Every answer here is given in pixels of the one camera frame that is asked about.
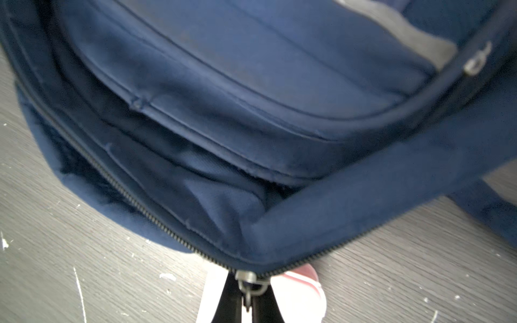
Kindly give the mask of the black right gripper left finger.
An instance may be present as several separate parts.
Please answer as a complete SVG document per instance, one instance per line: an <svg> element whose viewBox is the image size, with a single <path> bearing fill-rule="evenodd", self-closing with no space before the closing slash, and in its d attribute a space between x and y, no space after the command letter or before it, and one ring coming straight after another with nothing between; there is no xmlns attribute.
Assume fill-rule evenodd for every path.
<svg viewBox="0 0 517 323"><path fill-rule="evenodd" d="M242 292L233 273L229 273L223 286L211 323L241 323Z"/></svg>

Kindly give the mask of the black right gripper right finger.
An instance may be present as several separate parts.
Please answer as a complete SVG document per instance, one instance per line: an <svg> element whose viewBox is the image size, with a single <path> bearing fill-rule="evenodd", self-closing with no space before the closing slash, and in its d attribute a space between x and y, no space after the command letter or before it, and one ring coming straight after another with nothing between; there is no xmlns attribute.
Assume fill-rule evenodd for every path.
<svg viewBox="0 0 517 323"><path fill-rule="evenodd" d="M273 289L251 298L252 323L284 323Z"/></svg>

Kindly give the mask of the navy blue school backpack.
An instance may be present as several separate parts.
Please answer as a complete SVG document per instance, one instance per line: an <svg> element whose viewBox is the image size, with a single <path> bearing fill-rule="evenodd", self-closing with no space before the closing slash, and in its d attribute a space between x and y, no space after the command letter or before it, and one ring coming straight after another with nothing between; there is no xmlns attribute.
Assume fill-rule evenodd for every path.
<svg viewBox="0 0 517 323"><path fill-rule="evenodd" d="M446 195L511 245L483 175L516 158L515 1L2 1L56 176L246 279Z"/></svg>

